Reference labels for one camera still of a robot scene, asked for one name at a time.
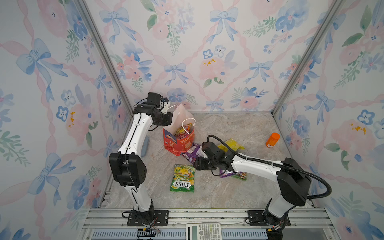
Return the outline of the purple Fox's candy bag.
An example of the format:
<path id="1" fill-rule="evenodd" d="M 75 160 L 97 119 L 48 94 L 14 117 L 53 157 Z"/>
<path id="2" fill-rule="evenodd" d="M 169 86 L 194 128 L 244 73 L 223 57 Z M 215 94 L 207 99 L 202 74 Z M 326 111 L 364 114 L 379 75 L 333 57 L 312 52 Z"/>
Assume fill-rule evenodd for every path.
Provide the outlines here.
<path id="1" fill-rule="evenodd" d="M 236 175 L 237 173 L 238 172 L 233 172 L 233 171 L 229 171 L 229 170 L 222 170 L 222 169 L 220 169 L 219 177 L 220 178 L 226 178 L 226 177 L 230 177 L 230 176 Z"/>

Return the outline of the purple snack packet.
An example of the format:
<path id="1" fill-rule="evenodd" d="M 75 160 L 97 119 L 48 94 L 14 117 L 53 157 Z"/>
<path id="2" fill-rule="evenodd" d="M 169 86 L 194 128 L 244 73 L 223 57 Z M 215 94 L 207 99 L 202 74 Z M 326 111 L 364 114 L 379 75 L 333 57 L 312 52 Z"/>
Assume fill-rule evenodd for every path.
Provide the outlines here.
<path id="1" fill-rule="evenodd" d="M 193 143 L 187 152 L 182 153 L 182 156 L 192 164 L 194 164 L 199 157 L 207 158 L 202 150 L 202 146 L 196 143 Z"/>

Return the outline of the yellow snack packet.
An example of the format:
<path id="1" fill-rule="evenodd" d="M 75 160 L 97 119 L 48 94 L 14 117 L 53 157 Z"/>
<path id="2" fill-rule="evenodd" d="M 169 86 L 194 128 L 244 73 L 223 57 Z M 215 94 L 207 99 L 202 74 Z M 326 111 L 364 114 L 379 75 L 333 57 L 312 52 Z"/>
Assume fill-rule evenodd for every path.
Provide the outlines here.
<path id="1" fill-rule="evenodd" d="M 235 140 L 233 139 L 229 139 L 227 141 L 225 141 L 225 143 L 231 148 L 233 149 L 234 151 L 238 151 L 238 150 L 244 150 L 245 147 L 241 146 L 238 142 L 236 142 Z M 225 147 L 223 144 L 220 144 L 218 145 L 218 148 L 223 150 L 224 152 L 227 152 L 228 151 L 228 148 Z"/>

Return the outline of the orange pink Fox's candy bag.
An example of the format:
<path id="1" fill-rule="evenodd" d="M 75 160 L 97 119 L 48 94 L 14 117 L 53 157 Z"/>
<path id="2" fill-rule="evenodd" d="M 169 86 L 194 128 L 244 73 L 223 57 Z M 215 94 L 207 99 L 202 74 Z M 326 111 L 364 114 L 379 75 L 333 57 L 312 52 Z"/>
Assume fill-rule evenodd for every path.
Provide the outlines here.
<path id="1" fill-rule="evenodd" d="M 175 137 L 178 140 L 184 139 L 188 137 L 194 130 L 194 125 L 192 123 L 189 123 L 187 125 L 183 125 L 180 128 L 177 129 L 175 133 Z"/>

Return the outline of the red paper gift bag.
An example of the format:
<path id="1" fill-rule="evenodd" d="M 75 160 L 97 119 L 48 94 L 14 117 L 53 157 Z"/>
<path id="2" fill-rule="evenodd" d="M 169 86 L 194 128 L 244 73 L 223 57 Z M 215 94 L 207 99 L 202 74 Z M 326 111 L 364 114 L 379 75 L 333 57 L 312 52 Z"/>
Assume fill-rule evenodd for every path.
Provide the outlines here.
<path id="1" fill-rule="evenodd" d="M 163 127 L 164 147 L 179 156 L 187 152 L 194 143 L 196 119 L 180 104 L 173 111 L 171 120 L 171 125 Z"/>

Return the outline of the green nut snack packet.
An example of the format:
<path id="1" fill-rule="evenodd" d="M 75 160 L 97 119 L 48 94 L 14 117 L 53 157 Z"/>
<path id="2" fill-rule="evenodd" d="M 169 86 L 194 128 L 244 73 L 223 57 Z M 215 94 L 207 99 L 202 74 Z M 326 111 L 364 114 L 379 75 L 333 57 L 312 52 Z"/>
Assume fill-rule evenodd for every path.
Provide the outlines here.
<path id="1" fill-rule="evenodd" d="M 247 174 L 246 174 L 246 173 L 243 173 L 243 172 L 235 173 L 235 174 L 232 175 L 232 177 L 234 177 L 234 178 L 236 178 L 236 179 L 243 180 L 243 181 L 246 181 L 246 180 L 247 180 Z"/>

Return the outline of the green Fox's candy bag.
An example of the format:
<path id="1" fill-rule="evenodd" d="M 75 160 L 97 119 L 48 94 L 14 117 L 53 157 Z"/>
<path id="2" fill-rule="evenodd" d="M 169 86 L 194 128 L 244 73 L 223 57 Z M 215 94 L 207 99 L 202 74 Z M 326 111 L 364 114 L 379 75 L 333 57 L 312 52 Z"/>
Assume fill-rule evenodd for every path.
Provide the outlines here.
<path id="1" fill-rule="evenodd" d="M 191 165 L 175 164 L 170 191 L 194 193 L 195 168 Z"/>

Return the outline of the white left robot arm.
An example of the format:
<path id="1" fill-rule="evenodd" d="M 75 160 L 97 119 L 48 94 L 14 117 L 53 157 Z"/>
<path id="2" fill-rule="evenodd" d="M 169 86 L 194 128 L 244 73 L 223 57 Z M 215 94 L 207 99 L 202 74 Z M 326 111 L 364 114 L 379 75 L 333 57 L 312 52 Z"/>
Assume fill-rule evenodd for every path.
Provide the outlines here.
<path id="1" fill-rule="evenodd" d="M 115 182 L 124 187 L 134 202 L 134 211 L 146 213 L 153 205 L 144 181 L 147 167 L 141 159 L 148 131 L 152 126 L 169 126 L 173 114 L 168 112 L 169 100 L 159 104 L 145 102 L 135 107 L 133 123 L 122 146 L 109 155 L 109 163 Z"/>

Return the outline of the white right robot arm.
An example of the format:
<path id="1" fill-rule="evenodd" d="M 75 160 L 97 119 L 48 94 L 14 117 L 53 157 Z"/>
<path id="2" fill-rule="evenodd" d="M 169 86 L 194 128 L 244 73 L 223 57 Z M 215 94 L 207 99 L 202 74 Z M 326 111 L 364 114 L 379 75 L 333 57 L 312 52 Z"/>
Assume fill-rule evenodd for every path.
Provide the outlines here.
<path id="1" fill-rule="evenodd" d="M 279 185 L 280 193 L 272 198 L 263 213 L 250 217 L 251 225 L 282 226 L 290 210 L 303 207 L 308 199 L 311 179 L 299 172 L 299 165 L 290 158 L 284 161 L 267 161 L 254 159 L 240 153 L 219 151 L 198 157 L 194 162 L 198 171 L 221 169 L 243 172 L 271 180 Z"/>

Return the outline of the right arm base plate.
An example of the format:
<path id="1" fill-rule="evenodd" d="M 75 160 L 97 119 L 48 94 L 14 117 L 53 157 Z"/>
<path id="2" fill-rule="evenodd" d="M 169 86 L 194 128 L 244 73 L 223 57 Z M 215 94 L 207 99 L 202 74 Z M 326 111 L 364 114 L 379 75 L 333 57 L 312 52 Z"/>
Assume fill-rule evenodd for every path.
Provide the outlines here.
<path id="1" fill-rule="evenodd" d="M 271 228 L 291 226 L 288 213 L 289 211 L 287 211 L 283 217 L 278 218 L 267 210 L 249 210 L 247 211 L 248 217 L 246 218 L 246 223 L 251 226 L 268 226 Z"/>

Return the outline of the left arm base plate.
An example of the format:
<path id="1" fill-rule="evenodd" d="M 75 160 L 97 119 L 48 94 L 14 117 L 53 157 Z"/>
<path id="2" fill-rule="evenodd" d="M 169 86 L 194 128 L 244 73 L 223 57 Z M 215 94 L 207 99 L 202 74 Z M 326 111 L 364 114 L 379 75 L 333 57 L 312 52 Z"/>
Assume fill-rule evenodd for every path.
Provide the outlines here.
<path id="1" fill-rule="evenodd" d="M 127 226 L 129 227 L 166 227 L 169 221 L 168 210 L 149 210 L 147 212 L 139 212 L 135 210 L 129 211 L 127 217 Z"/>

